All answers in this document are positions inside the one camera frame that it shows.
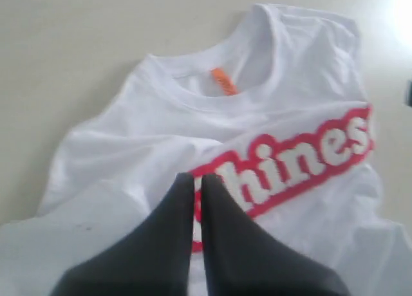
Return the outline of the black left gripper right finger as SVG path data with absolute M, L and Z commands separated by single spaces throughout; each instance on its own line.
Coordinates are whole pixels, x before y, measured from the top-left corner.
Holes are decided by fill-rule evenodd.
M 215 174 L 201 181 L 201 232 L 209 295 L 350 294 L 334 270 L 251 220 Z

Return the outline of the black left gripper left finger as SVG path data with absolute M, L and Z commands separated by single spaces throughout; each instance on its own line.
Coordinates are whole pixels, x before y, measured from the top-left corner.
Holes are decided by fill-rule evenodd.
M 194 178 L 179 173 L 129 235 L 66 271 L 55 295 L 186 295 L 192 252 Z

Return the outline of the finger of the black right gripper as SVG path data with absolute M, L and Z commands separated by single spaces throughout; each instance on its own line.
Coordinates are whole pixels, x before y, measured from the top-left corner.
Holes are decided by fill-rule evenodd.
M 407 87 L 404 92 L 404 103 L 408 107 L 412 107 L 412 80 L 407 82 Z

